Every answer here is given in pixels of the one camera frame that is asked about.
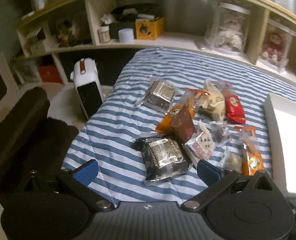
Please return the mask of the small green white candy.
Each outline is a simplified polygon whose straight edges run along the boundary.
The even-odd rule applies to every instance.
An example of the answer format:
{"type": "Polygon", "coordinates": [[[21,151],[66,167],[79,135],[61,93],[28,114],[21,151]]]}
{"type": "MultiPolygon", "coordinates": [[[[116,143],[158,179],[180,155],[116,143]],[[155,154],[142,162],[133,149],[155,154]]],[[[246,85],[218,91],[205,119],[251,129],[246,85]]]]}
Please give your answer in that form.
{"type": "Polygon", "coordinates": [[[241,156],[231,152],[230,149],[226,147],[225,151],[221,155],[219,166],[224,170],[235,170],[241,173],[242,163],[243,161],[241,156]]]}

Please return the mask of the white pink snack packet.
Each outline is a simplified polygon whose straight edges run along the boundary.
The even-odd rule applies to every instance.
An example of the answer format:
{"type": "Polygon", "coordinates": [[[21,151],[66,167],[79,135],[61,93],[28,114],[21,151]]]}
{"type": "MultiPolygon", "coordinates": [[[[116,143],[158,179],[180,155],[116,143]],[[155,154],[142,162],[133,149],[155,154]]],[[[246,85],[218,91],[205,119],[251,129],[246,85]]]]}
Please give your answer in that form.
{"type": "Polygon", "coordinates": [[[200,160],[208,161],[213,155],[215,143],[213,142],[211,133],[201,120],[198,121],[196,130],[191,138],[183,144],[183,149],[195,168],[197,168],[200,160]]]}

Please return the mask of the small dark candy packet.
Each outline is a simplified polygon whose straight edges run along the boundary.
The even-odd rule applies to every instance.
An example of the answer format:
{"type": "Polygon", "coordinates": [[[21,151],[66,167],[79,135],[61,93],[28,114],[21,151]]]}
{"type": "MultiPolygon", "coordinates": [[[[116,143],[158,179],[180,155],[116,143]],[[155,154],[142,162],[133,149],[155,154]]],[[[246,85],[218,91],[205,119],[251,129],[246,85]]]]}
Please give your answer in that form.
{"type": "Polygon", "coordinates": [[[218,147],[225,146],[231,141],[230,130],[227,121],[212,121],[209,123],[214,141],[218,147]]]}

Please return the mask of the orange snack bag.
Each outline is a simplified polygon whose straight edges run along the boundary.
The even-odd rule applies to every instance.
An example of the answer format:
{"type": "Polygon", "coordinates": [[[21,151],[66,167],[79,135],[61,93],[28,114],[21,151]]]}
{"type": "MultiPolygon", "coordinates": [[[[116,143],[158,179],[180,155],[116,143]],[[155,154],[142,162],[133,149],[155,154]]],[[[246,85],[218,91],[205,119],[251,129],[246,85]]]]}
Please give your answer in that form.
{"type": "Polygon", "coordinates": [[[256,128],[250,126],[235,126],[234,129],[239,136],[243,175],[253,176],[258,170],[265,170],[256,137],[256,128]]]}
{"type": "Polygon", "coordinates": [[[168,111],[163,120],[157,125],[155,131],[159,134],[170,134],[173,131],[170,124],[183,106],[188,108],[191,118],[193,119],[200,108],[201,102],[209,96],[209,92],[206,92],[205,90],[186,88],[185,92],[176,104],[168,111]]]}

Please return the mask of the brown triangular snack packet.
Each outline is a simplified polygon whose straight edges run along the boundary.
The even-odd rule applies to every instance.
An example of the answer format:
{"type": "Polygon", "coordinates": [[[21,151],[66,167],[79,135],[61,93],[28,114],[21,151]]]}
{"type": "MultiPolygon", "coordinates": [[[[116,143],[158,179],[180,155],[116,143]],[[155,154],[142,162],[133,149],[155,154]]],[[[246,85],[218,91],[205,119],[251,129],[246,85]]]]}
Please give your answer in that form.
{"type": "Polygon", "coordinates": [[[195,126],[192,122],[191,114],[188,110],[188,107],[184,105],[178,114],[170,122],[170,126],[173,129],[173,132],[182,144],[185,144],[188,140],[191,139],[195,126]]]}

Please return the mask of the cream patterned snack bag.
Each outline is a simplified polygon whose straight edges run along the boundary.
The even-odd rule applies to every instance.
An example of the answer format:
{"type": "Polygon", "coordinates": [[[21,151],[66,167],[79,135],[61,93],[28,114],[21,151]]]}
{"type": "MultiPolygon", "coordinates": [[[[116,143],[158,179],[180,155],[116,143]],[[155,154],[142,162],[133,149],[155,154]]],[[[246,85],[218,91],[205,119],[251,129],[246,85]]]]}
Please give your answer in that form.
{"type": "Polygon", "coordinates": [[[210,80],[204,81],[203,92],[198,100],[198,112],[213,121],[224,121],[225,98],[210,80]]]}

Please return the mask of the red snack bag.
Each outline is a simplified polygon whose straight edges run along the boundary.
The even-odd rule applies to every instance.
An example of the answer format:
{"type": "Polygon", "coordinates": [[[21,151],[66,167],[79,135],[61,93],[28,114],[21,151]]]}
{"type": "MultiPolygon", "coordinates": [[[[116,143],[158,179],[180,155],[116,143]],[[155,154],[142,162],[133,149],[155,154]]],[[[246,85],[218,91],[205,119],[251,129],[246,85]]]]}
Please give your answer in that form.
{"type": "Polygon", "coordinates": [[[233,90],[233,87],[229,82],[224,82],[222,84],[222,94],[225,98],[226,115],[228,119],[244,125],[246,123],[244,109],[237,93],[233,90]]]}

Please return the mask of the white cardboard tray box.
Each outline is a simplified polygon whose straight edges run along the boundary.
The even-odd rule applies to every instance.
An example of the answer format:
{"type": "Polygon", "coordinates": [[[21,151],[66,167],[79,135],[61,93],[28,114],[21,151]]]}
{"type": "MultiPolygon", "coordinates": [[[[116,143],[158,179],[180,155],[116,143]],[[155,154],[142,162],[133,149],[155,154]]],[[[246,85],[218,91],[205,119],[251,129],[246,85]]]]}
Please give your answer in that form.
{"type": "Polygon", "coordinates": [[[269,131],[272,178],[287,197],[296,196],[296,102],[268,94],[263,103],[269,131]]]}

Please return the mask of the white space heater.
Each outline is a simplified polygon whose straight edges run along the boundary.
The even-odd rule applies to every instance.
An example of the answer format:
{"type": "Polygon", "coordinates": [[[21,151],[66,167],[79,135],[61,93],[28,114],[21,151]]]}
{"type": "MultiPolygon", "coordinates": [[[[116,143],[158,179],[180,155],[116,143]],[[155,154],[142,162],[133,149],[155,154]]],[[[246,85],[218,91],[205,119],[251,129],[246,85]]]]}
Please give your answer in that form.
{"type": "Polygon", "coordinates": [[[83,114],[89,120],[105,100],[95,61],[91,58],[77,61],[70,79],[77,92],[83,114]]]}

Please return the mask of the red storage box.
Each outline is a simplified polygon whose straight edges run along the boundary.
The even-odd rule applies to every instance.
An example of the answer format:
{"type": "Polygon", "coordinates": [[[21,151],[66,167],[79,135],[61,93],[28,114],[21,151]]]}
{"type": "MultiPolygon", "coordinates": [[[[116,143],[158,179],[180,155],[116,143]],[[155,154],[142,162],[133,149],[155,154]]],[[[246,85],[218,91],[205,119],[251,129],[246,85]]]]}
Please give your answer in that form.
{"type": "Polygon", "coordinates": [[[63,84],[60,74],[54,65],[39,66],[38,73],[43,82],[63,84]]]}

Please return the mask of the red dress doll in case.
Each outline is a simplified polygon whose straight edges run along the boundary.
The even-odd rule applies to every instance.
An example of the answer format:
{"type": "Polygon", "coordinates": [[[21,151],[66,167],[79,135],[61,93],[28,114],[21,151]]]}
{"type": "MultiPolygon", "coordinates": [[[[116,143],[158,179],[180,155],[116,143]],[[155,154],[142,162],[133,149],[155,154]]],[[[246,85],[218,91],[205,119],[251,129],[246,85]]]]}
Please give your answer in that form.
{"type": "Polygon", "coordinates": [[[280,74],[285,74],[290,47],[295,37],[295,31],[269,19],[258,61],[280,74]]]}

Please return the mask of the small labelled jar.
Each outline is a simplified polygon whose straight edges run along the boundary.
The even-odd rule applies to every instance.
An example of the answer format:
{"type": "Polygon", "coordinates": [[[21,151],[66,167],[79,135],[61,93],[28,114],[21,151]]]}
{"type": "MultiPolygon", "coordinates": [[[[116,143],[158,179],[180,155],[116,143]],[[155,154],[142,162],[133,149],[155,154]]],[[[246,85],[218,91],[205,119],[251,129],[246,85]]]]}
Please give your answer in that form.
{"type": "Polygon", "coordinates": [[[111,41],[109,25],[102,25],[98,28],[99,40],[101,43],[109,43],[111,41]]]}

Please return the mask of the white cylindrical container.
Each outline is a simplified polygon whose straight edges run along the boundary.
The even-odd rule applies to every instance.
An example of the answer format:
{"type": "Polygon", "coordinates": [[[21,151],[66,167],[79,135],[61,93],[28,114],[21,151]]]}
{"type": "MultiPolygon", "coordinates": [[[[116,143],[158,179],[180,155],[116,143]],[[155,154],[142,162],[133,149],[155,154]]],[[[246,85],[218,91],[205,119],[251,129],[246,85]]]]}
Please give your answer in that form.
{"type": "Polygon", "coordinates": [[[133,43],[134,42],[134,31],[132,28],[124,28],[118,31],[120,43],[133,43]]]}

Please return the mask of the wooden headboard shelf unit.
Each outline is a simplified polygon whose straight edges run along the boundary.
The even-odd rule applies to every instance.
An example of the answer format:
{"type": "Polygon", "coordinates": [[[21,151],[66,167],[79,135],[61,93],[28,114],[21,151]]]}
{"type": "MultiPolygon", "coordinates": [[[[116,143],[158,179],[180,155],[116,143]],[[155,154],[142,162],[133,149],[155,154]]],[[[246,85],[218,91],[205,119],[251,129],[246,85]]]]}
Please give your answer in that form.
{"type": "Polygon", "coordinates": [[[296,15],[270,0],[58,0],[17,25],[23,55],[149,46],[254,66],[296,86],[296,15]]]}

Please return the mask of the yellow cardboard box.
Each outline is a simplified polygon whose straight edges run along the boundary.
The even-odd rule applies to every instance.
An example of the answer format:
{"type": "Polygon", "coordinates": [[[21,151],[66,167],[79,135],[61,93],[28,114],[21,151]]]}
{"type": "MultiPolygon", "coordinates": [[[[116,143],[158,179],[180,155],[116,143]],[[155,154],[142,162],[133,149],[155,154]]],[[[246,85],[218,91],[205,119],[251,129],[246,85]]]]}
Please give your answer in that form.
{"type": "Polygon", "coordinates": [[[155,41],[164,33],[164,27],[164,17],[159,17],[154,21],[136,20],[136,39],[155,41]]]}

